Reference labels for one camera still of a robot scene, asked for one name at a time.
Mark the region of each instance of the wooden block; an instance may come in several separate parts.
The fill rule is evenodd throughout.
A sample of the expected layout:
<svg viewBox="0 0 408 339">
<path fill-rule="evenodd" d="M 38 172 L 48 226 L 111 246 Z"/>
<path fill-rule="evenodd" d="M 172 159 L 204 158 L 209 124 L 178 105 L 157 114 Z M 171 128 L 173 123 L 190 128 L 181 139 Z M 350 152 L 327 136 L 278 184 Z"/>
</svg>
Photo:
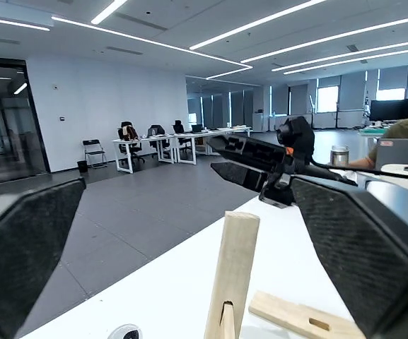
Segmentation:
<svg viewBox="0 0 408 339">
<path fill-rule="evenodd" d="M 233 305 L 225 303 L 223 318 L 221 319 L 220 339 L 235 339 L 235 322 L 233 319 Z"/>
<path fill-rule="evenodd" d="M 226 302 L 233 305 L 235 338 L 240 336 L 259 223 L 260 219 L 255 215 L 226 212 L 205 329 L 206 339 L 221 337 L 221 317 Z"/>
<path fill-rule="evenodd" d="M 249 312 L 309 339 L 365 339 L 352 321 L 257 292 Z"/>
</svg>

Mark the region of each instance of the laptop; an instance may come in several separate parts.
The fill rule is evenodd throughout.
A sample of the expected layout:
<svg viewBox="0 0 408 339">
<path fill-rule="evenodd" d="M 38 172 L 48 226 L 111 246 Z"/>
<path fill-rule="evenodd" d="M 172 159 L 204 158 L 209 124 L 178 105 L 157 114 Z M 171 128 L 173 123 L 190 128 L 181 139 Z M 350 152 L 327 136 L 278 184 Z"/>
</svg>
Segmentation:
<svg viewBox="0 0 408 339">
<path fill-rule="evenodd" d="M 202 125 L 197 124 L 197 125 L 191 125 L 192 128 L 192 133 L 201 133 L 202 132 Z"/>
<path fill-rule="evenodd" d="M 380 139 L 376 155 L 377 170 L 387 164 L 408 165 L 408 139 Z"/>
<path fill-rule="evenodd" d="M 158 129 L 148 129 L 147 130 L 147 138 L 150 138 L 151 136 L 157 136 L 158 135 Z"/>
</svg>

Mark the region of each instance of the black office chair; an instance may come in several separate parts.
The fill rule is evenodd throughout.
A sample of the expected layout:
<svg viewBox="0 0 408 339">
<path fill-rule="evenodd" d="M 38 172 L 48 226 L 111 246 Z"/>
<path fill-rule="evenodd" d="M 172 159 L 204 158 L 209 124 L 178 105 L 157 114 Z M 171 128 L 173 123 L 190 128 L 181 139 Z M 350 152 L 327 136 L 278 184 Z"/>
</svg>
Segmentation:
<svg viewBox="0 0 408 339">
<path fill-rule="evenodd" d="M 164 128 L 161 125 L 152 125 L 150 126 L 151 129 L 155 129 L 156 130 L 156 134 L 166 134 Z M 163 150 L 167 147 L 170 146 L 169 142 L 167 140 L 162 140 L 161 141 L 161 145 L 163 146 Z M 155 148 L 156 151 L 158 151 L 158 144 L 156 141 L 151 141 L 150 142 L 150 146 Z"/>
<path fill-rule="evenodd" d="M 173 128 L 175 133 L 185 132 L 185 128 L 183 127 L 182 122 L 180 120 L 175 120 L 175 125 L 173 125 Z M 185 153 L 187 152 L 187 150 L 192 149 L 191 138 L 178 138 L 178 143 L 180 146 L 185 144 L 185 146 L 180 149 L 183 150 Z"/>
<path fill-rule="evenodd" d="M 86 159 L 89 162 L 89 164 L 91 164 L 92 168 L 107 166 L 106 153 L 105 150 L 103 150 L 103 147 L 98 139 L 84 140 L 83 146 L 84 146 L 84 159 Z M 100 162 L 99 164 L 94 164 L 91 155 L 101 155 L 102 162 Z"/>
<path fill-rule="evenodd" d="M 127 134 L 124 134 L 124 127 L 127 127 Z M 125 141 L 134 140 L 138 137 L 136 129 L 134 129 L 133 124 L 130 121 L 123 121 L 120 124 L 120 129 L 117 130 L 117 133 L 119 134 L 120 140 Z M 119 145 L 119 150 L 122 154 L 127 154 L 127 148 L 125 145 Z M 136 152 L 140 152 L 142 150 L 141 143 L 133 143 L 129 145 L 129 150 L 132 156 L 132 160 L 137 159 L 138 161 L 142 161 L 143 163 L 146 162 L 145 159 L 136 154 Z"/>
</svg>

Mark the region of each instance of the office desk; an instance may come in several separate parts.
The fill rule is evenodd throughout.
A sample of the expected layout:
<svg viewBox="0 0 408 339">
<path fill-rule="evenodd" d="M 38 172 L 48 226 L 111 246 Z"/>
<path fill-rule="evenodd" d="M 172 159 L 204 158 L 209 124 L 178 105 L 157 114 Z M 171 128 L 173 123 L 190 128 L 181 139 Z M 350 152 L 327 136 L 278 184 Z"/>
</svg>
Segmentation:
<svg viewBox="0 0 408 339">
<path fill-rule="evenodd" d="M 163 149 L 163 143 L 161 141 L 167 140 L 169 141 L 170 144 L 170 158 L 166 158 L 164 156 L 165 150 Z M 137 143 L 150 143 L 150 142 L 156 142 L 156 150 L 158 154 L 158 161 L 162 162 L 169 162 L 173 164 L 175 162 L 175 137 L 174 136 L 155 136 L 153 138 L 145 138 L 145 139 L 139 139 L 139 140 L 133 140 L 133 141 L 123 141 L 120 139 L 116 139 L 112 141 L 112 144 L 114 145 L 114 151 L 115 151 L 115 159 L 116 159 L 116 166 L 118 171 L 122 172 L 128 172 L 133 174 L 133 164 L 132 164 L 132 154 L 130 153 L 129 145 L 134 145 Z M 125 145 L 127 149 L 127 156 L 126 157 L 121 157 L 122 153 L 120 152 L 119 145 Z M 128 161 L 128 169 L 120 167 L 120 160 L 127 159 Z"/>
<path fill-rule="evenodd" d="M 196 164 L 196 154 L 204 154 L 204 155 L 219 155 L 218 153 L 213 152 L 211 147 L 204 141 L 204 147 L 205 151 L 204 152 L 197 152 L 196 151 L 196 138 L 211 138 L 213 136 L 222 136 L 224 134 L 230 134 L 230 133 L 240 133 L 244 132 L 247 133 L 247 136 L 251 136 L 251 131 L 252 129 L 250 127 L 246 127 L 244 129 L 221 129 L 218 131 L 207 131 L 207 132 L 202 132 L 202 133 L 184 133 L 184 134 L 175 134 L 177 138 L 191 138 L 191 149 L 192 149 L 192 160 L 183 160 L 180 157 L 180 149 L 178 148 L 178 142 L 177 144 L 177 155 L 176 159 L 177 162 L 181 162 L 184 164 Z"/>
<path fill-rule="evenodd" d="M 367 138 L 367 148 L 370 151 L 373 146 L 375 146 L 376 141 L 380 139 L 384 133 L 386 133 L 387 129 L 360 129 L 359 135 L 363 138 Z M 364 148 L 364 139 L 361 139 L 361 149 Z"/>
<path fill-rule="evenodd" d="M 317 259 L 298 207 L 281 210 L 254 198 L 237 211 L 261 220 L 248 304 L 261 290 L 351 320 Z M 106 339 L 126 323 L 139 326 L 145 339 L 203 338 L 222 229 L 223 219 L 24 339 Z M 247 307 L 240 337 L 302 338 L 249 314 Z"/>
</svg>

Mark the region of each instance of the green shirt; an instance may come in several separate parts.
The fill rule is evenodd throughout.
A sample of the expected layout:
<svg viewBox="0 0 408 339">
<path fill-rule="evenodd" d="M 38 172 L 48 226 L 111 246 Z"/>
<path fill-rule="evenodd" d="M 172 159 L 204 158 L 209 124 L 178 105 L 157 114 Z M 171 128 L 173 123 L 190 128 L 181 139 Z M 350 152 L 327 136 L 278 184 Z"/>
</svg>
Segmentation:
<svg viewBox="0 0 408 339">
<path fill-rule="evenodd" d="M 384 133 L 384 139 L 408 139 L 408 119 L 402 120 L 397 122 L 396 124 L 392 125 L 386 133 Z M 377 146 L 372 149 L 368 157 L 373 161 L 376 162 L 376 153 L 377 153 Z"/>
</svg>

